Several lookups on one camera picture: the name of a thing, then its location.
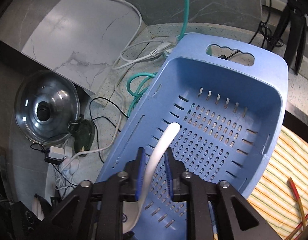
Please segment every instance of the marble tile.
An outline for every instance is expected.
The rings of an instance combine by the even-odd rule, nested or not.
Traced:
[[[139,24],[133,9],[108,0],[61,0],[22,53],[95,93]]]
[[[60,0],[13,0],[0,19],[0,40],[21,51],[28,38]]]
[[[127,0],[148,25],[183,22],[184,0]],[[260,0],[190,0],[189,22],[214,23],[254,30],[261,19]]]

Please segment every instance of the green cable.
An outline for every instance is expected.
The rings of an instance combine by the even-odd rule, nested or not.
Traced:
[[[190,13],[190,0],[184,0],[184,21],[183,21],[181,33],[178,37],[179,41],[183,38],[185,34],[187,22],[189,21],[189,13]]]
[[[132,103],[130,104],[129,108],[128,108],[128,112],[127,112],[127,116],[130,116],[131,114],[131,111],[134,109],[135,105],[138,103],[138,101],[140,100],[141,96],[147,91],[148,89],[148,86],[145,87],[141,92],[141,88],[142,86],[151,78],[154,78],[156,76],[157,72],[155,73],[146,73],[146,72],[142,72],[142,73],[138,73],[138,74],[135,74],[135,75],[132,75],[128,81],[127,81],[127,84],[126,84],[126,89],[127,91],[132,95],[134,96],[134,100],[132,101]],[[147,76],[140,84],[139,86],[137,87],[135,93],[131,91],[131,88],[130,88],[130,84],[131,82],[135,79],[135,78],[138,78],[138,77],[141,77],[141,76]]]

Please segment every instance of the basket handle hole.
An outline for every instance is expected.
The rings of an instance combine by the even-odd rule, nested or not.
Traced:
[[[253,66],[255,61],[254,56],[250,53],[243,53],[238,49],[231,49],[229,47],[220,47],[216,44],[208,46],[206,54],[224,60],[230,60],[247,67]]]

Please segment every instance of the white plug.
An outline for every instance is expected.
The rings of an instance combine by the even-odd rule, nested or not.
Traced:
[[[59,148],[59,147],[55,147],[55,146],[51,146],[50,152],[49,152],[49,157],[53,158],[53,159],[63,160],[64,157],[65,157],[64,149]]]

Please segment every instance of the striped cloth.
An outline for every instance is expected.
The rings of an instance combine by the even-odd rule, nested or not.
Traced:
[[[308,213],[308,143],[282,126],[263,176],[247,201],[285,239],[301,222],[299,206],[287,184],[291,177]],[[293,237],[295,239],[302,229]]]

